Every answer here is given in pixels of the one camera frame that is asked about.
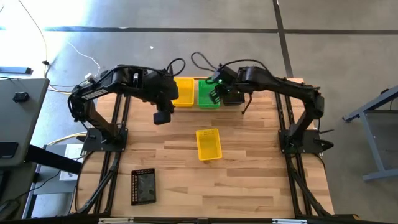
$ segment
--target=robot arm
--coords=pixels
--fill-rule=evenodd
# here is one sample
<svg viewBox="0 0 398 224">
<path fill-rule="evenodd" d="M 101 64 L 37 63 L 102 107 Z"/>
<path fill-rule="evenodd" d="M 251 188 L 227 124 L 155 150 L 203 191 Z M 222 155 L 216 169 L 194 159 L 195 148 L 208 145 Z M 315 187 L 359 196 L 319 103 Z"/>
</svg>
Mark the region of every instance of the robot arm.
<svg viewBox="0 0 398 224">
<path fill-rule="evenodd" d="M 148 73 L 145 67 L 119 65 L 103 72 L 98 80 L 77 85 L 68 98 L 72 116 L 75 121 L 92 124 L 107 140 L 118 137 L 118 127 L 108 123 L 95 110 L 93 100 L 109 93 L 133 96 L 156 105 L 155 124 L 170 122 L 170 114 L 174 112 L 172 100 L 178 98 L 177 84 L 172 75 L 165 70 Z"/>
<path fill-rule="evenodd" d="M 304 132 L 314 119 L 323 116 L 324 99 L 318 92 L 319 88 L 304 83 L 295 83 L 286 78 L 277 78 L 268 70 L 259 67 L 243 67 L 238 72 L 227 66 L 221 66 L 207 82 L 217 83 L 210 93 L 214 103 L 229 93 L 249 93 L 270 90 L 286 96 L 301 99 L 305 111 L 297 124 L 290 126 L 286 136 L 286 143 L 292 147 L 303 146 Z"/>
</svg>

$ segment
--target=concrete floor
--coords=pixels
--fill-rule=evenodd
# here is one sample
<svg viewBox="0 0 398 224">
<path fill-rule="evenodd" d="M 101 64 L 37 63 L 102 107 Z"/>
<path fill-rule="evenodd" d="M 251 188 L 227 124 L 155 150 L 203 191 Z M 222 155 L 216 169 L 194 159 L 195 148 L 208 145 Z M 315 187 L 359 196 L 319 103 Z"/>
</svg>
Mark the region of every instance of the concrete floor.
<svg viewBox="0 0 398 224">
<path fill-rule="evenodd" d="M 42 27 L 277 28 L 272 0 L 23 2 Z M 285 29 L 398 29 L 395 0 L 279 0 L 279 4 Z M 15 1 L 6 1 L 0 25 L 10 29 L 0 32 L 2 63 L 23 63 L 35 69 L 33 76 L 42 76 L 44 45 Z M 173 58 L 188 61 L 189 55 L 199 50 L 215 64 L 255 58 L 274 75 L 286 76 L 278 34 L 46 32 L 45 37 L 52 63 L 48 77 L 58 85 L 74 85 L 88 72 L 96 73 L 96 65 L 78 55 L 66 40 L 94 57 L 102 69 L 120 63 L 164 68 Z M 321 87 L 326 103 L 322 129 L 336 130 L 322 136 L 335 143 L 324 156 L 335 212 L 397 223 L 398 178 L 362 181 L 362 175 L 375 171 L 376 165 L 361 123 L 346 124 L 341 117 L 398 84 L 398 36 L 289 34 L 286 39 L 294 77 Z M 184 74 L 209 75 L 189 62 Z M 48 92 L 34 144 L 41 146 L 83 130 L 70 117 L 66 99 Z M 392 107 L 398 108 L 398 101 Z M 53 113 L 63 119 L 56 119 Z M 34 216 L 65 212 L 63 206 L 55 209 L 61 199 L 68 202 L 59 195 L 38 198 Z M 54 204 L 45 205 L 44 201 Z"/>
</svg>

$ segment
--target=green basket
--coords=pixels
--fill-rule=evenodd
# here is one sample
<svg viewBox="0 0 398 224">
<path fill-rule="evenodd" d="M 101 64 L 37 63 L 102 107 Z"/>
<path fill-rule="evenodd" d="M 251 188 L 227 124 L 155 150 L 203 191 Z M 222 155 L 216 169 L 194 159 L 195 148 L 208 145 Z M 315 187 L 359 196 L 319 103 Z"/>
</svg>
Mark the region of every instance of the green basket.
<svg viewBox="0 0 398 224">
<path fill-rule="evenodd" d="M 198 106 L 201 108 L 219 108 L 220 103 L 214 104 L 209 96 L 209 93 L 214 90 L 216 84 L 207 84 L 206 80 L 198 80 Z"/>
</svg>

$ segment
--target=wooden table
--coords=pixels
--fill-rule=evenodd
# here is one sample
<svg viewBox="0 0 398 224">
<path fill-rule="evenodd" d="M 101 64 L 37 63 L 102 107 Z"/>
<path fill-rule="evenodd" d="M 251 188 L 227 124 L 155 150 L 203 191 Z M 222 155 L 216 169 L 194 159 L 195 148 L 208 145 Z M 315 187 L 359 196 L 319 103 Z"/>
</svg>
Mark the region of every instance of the wooden table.
<svg viewBox="0 0 398 224">
<path fill-rule="evenodd" d="M 108 121 L 115 97 L 107 95 L 98 101 L 97 110 Z M 292 106 L 297 120 L 303 112 L 303 104 L 292 98 Z M 275 94 L 255 92 L 245 115 L 240 113 L 242 107 L 176 108 L 171 123 L 156 126 L 152 117 L 155 106 L 131 98 L 127 122 L 129 138 L 122 154 L 111 215 L 293 217 L 286 163 L 277 137 L 279 119 Z M 195 131 L 210 128 L 219 129 L 223 158 L 202 162 L 198 160 Z M 98 185 L 103 157 L 104 153 L 96 152 L 84 166 L 78 194 L 80 207 Z M 304 154 L 303 164 L 308 187 L 324 208 L 333 213 L 319 158 Z M 157 202 L 131 206 L 131 171 L 153 167 L 156 168 Z M 305 211 L 301 191 L 297 192 L 300 207 Z M 102 209 L 107 194 L 108 188 L 104 191 Z"/>
</svg>

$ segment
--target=yellow plastic basket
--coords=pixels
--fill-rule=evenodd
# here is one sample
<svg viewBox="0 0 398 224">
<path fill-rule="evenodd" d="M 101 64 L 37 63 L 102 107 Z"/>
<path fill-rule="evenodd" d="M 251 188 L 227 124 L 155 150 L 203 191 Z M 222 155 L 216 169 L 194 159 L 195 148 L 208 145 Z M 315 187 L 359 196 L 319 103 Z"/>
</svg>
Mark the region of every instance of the yellow plastic basket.
<svg viewBox="0 0 398 224">
<path fill-rule="evenodd" d="M 197 144 L 199 160 L 206 161 L 223 157 L 218 129 L 198 130 Z"/>
<path fill-rule="evenodd" d="M 178 99 L 173 100 L 173 105 L 176 107 L 191 107 L 195 92 L 195 80 L 193 78 L 174 78 L 174 81 L 178 87 Z"/>
</svg>

